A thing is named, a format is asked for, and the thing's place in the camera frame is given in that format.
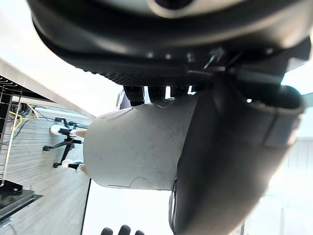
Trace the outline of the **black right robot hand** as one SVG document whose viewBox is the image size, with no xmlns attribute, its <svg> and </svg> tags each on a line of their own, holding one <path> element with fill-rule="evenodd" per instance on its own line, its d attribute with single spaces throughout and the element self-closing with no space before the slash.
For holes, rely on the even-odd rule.
<svg viewBox="0 0 313 235">
<path fill-rule="evenodd" d="M 122 225 L 118 232 L 118 235 L 130 235 L 131 228 L 127 225 Z M 113 235 L 113 230 L 110 228 L 104 228 L 101 232 L 101 235 Z M 137 230 L 135 235 L 145 235 L 141 230 Z"/>
</svg>

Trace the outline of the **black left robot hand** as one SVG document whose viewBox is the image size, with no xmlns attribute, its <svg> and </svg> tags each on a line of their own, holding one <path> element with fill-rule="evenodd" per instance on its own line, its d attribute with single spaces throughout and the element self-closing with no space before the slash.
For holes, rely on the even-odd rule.
<svg viewBox="0 0 313 235">
<path fill-rule="evenodd" d="M 30 0 L 43 43 L 123 86 L 83 153 L 100 186 L 168 190 L 176 235 L 227 235 L 293 146 L 304 100 L 281 84 L 308 60 L 310 0 Z"/>
</svg>

